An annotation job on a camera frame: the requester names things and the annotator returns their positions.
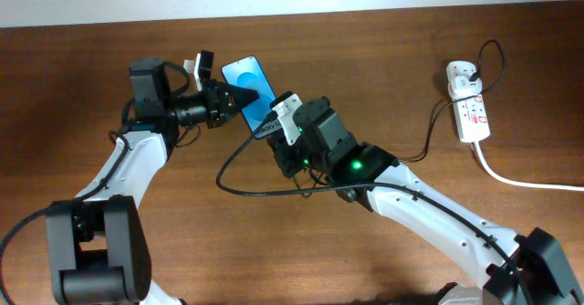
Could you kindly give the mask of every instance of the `blue circle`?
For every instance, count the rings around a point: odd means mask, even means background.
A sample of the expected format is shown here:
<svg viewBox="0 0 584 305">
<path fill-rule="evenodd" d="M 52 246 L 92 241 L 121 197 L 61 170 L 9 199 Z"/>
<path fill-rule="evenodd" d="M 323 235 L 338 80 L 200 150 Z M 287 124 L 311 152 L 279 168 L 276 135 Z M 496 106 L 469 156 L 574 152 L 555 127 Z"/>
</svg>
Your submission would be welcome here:
<svg viewBox="0 0 584 305">
<path fill-rule="evenodd" d="M 269 96 L 262 93 L 262 89 L 266 87 L 262 87 L 264 82 L 259 81 L 257 76 L 251 72 L 242 73 L 237 78 L 237 86 L 243 87 L 246 89 L 253 89 L 257 90 L 259 93 L 259 99 L 255 100 L 253 103 L 249 104 L 245 107 L 245 115 L 248 118 L 251 118 L 255 121 L 263 121 L 267 114 L 271 111 L 270 110 L 270 103 L 272 99 Z"/>
</svg>

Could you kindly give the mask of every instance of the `white power cord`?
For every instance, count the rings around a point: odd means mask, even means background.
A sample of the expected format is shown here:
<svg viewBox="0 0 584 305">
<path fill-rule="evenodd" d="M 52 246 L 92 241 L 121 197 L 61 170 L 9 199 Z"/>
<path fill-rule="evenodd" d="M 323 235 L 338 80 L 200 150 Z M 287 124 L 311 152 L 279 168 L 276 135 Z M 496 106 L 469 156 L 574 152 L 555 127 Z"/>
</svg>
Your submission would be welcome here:
<svg viewBox="0 0 584 305">
<path fill-rule="evenodd" d="M 474 151 L 476 152 L 476 155 L 478 156 L 478 160 L 483 165 L 483 168 L 486 170 L 486 172 L 488 174 L 493 176 L 493 178 L 495 178 L 499 182 L 503 182 L 503 183 L 511 184 L 511 185 L 515 185 L 515 186 L 523 186 L 523 187 L 584 192 L 584 186 L 526 183 L 526 182 L 512 181 L 510 179 L 502 177 L 502 176 L 498 175 L 497 173 L 493 172 L 491 167 L 489 167 L 489 165 L 486 164 L 485 157 L 483 156 L 483 152 L 481 151 L 481 146 L 478 144 L 478 141 L 473 142 L 473 145 L 474 145 Z"/>
</svg>

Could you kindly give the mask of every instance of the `brown wooden surface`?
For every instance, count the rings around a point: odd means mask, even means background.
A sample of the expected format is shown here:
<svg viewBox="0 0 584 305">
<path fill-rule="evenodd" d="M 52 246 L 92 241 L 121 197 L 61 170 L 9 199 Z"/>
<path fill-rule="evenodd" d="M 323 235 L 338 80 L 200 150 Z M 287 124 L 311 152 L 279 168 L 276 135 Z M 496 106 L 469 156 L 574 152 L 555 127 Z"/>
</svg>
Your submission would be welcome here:
<svg viewBox="0 0 584 305">
<path fill-rule="evenodd" d="M 445 64 L 476 60 L 490 37 L 508 71 L 485 97 L 494 170 L 525 181 L 584 181 L 584 3 L 461 6 L 0 30 L 0 232 L 53 200 L 74 196 L 112 150 L 131 96 L 127 66 L 181 63 L 201 49 L 223 64 L 256 55 L 277 93 L 327 95 L 358 140 L 398 156 L 421 150 Z M 485 53 L 485 81 L 499 68 Z M 471 283 L 446 256 L 390 219 L 335 194 L 244 198 L 214 177 L 248 129 L 238 117 L 203 130 L 151 182 L 140 212 L 153 276 L 190 303 L 347 303 L 432 293 Z M 584 195 L 501 184 L 458 141 L 449 111 L 430 155 L 411 168 L 478 215 L 562 243 L 584 283 Z M 264 142 L 230 168 L 230 185 L 290 188 Z M 52 303 L 44 222 L 7 250 L 5 282 L 19 304 Z"/>
</svg>

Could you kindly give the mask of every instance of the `power strip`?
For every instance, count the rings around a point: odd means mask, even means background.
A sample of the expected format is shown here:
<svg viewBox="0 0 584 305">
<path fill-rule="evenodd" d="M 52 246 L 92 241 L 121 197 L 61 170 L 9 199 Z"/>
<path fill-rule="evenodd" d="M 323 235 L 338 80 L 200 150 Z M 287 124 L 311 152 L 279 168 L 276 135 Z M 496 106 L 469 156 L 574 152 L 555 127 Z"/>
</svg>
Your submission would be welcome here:
<svg viewBox="0 0 584 305">
<path fill-rule="evenodd" d="M 476 95 L 471 99 L 457 101 L 454 104 L 454 117 L 456 118 L 460 142 L 478 142 L 491 135 L 489 122 L 486 118 L 485 102 L 483 96 L 478 95 L 483 90 L 483 83 L 480 79 L 470 81 L 475 72 L 475 65 L 464 61 L 451 62 L 446 68 L 448 93 L 453 100 Z"/>
</svg>

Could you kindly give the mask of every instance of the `green led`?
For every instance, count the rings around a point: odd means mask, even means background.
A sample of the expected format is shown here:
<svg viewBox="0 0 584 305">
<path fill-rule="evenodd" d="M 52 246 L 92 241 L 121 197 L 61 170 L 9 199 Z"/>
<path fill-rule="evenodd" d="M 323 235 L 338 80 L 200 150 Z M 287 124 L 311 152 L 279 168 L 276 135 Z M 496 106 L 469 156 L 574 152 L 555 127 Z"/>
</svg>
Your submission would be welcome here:
<svg viewBox="0 0 584 305">
<path fill-rule="evenodd" d="M 363 164 L 359 161 L 354 161 L 352 167 L 354 170 L 359 170 L 363 168 Z"/>
</svg>

